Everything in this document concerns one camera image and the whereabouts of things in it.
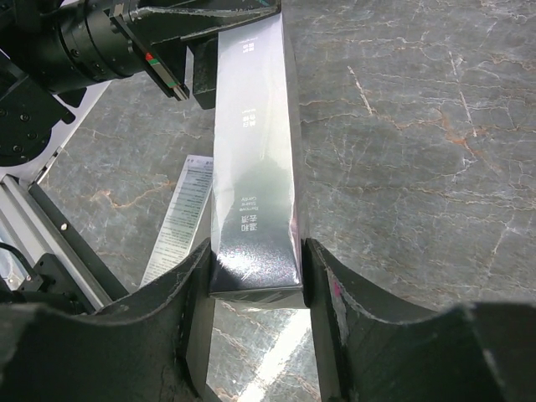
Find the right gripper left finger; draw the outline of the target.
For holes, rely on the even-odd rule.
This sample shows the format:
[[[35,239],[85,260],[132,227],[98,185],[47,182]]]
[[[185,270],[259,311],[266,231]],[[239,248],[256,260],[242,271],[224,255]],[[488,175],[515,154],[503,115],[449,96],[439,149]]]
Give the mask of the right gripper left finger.
[[[4,401],[200,401],[212,332],[211,247],[90,315],[1,307]]]

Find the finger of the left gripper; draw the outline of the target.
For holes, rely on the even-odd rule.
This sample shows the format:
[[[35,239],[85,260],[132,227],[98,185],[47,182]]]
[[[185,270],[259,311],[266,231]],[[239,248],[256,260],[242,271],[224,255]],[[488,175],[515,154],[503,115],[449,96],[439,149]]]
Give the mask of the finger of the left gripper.
[[[129,7],[129,29],[147,44],[188,42],[280,11],[280,1],[137,1]]]
[[[193,96],[204,110],[215,108],[218,67],[218,37],[196,39],[193,53]]]

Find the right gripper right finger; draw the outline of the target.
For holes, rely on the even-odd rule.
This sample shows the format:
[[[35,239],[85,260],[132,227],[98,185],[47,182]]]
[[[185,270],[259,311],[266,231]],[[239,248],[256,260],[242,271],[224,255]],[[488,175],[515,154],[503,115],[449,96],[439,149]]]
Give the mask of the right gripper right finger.
[[[317,240],[302,248],[324,401],[532,401],[535,305],[398,298]]]

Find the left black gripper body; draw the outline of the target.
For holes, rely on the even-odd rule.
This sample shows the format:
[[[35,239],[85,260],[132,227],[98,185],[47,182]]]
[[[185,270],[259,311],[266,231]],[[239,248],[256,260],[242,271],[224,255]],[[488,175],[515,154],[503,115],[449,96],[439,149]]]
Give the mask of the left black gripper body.
[[[141,1],[6,1],[1,49],[61,97],[145,71],[167,96],[186,100],[185,44],[177,34],[162,38],[169,23],[134,22],[151,11]]]

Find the silver toothpaste box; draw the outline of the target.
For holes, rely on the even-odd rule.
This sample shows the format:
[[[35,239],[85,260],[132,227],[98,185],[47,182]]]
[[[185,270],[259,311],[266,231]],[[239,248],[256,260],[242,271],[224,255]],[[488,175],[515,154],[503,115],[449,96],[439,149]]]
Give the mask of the silver toothpaste box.
[[[301,131],[281,14],[219,34],[210,294],[302,308]]]
[[[194,247],[212,188],[213,158],[186,157],[140,286],[180,264]]]

